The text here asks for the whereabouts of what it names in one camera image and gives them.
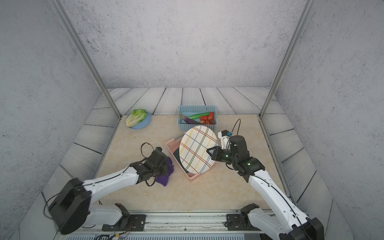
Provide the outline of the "purple cleaning cloth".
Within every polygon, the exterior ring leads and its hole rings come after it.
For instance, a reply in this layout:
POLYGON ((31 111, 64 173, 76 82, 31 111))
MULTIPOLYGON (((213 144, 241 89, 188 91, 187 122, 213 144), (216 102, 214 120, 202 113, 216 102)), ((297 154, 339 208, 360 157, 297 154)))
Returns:
POLYGON ((166 187, 168 185, 168 182, 170 180, 170 176, 174 173, 174 165, 171 158, 166 157, 164 160, 164 167, 163 172, 161 175, 156 176, 155 182, 166 187))

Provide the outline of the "white plaid striped plate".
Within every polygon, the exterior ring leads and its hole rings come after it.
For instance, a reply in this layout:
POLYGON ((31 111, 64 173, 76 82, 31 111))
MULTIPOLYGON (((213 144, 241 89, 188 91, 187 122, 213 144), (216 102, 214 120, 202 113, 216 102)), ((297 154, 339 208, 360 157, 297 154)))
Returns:
POLYGON ((207 153, 207 149, 216 146, 218 146, 218 139, 211 129, 205 126, 189 129, 184 134, 179 147, 181 165, 189 173, 205 173, 215 163, 207 153))

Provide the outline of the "dark green square plate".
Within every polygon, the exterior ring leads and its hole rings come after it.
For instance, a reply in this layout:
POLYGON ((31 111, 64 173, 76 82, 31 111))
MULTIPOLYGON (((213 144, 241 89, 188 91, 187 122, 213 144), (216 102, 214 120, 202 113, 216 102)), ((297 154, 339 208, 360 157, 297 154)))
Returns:
POLYGON ((185 169, 185 167, 182 165, 181 159, 180 159, 180 148, 177 148, 173 153, 175 159, 177 160, 180 167, 183 169, 183 171, 188 174, 189 172, 185 169))

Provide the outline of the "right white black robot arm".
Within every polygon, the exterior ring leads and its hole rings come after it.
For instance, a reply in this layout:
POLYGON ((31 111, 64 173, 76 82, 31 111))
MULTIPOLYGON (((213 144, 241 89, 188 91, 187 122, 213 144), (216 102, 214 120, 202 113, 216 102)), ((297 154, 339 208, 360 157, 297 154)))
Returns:
POLYGON ((241 209, 241 222, 245 228, 263 231, 272 240, 323 240, 325 230, 317 219, 310 219, 302 212, 270 177, 264 165, 251 157, 242 136, 228 138, 228 148, 220 146, 207 149, 211 159, 232 165, 267 202, 274 217, 266 214, 257 205, 250 204, 241 209))

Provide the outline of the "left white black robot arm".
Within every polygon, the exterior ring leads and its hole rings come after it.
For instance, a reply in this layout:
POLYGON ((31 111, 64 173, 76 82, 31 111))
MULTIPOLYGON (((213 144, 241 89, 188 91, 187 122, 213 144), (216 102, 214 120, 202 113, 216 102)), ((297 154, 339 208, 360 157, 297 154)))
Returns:
POLYGON ((140 223, 139 217, 132 216, 122 204, 108 206, 96 205, 96 202, 122 188, 147 183, 150 178, 167 178, 173 172, 172 167, 172 160, 162 148, 156 147, 149 157, 118 172, 86 181, 78 178, 68 181, 51 197, 52 203, 45 209, 63 235, 97 225, 105 232, 130 231, 140 223))

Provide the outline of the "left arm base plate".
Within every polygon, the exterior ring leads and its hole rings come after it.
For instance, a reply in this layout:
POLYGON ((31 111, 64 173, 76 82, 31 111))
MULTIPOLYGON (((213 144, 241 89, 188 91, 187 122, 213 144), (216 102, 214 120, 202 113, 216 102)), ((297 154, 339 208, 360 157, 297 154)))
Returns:
POLYGON ((103 225, 103 232, 143 232, 147 215, 133 214, 123 215, 115 225, 103 225))

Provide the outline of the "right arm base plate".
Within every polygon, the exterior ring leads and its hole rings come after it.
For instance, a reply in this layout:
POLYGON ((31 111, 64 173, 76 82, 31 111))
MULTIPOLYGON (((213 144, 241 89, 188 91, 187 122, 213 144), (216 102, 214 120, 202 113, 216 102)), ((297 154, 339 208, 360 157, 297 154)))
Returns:
POLYGON ((261 231, 252 226, 247 216, 243 213, 227 214, 226 220, 224 226, 228 231, 261 231))

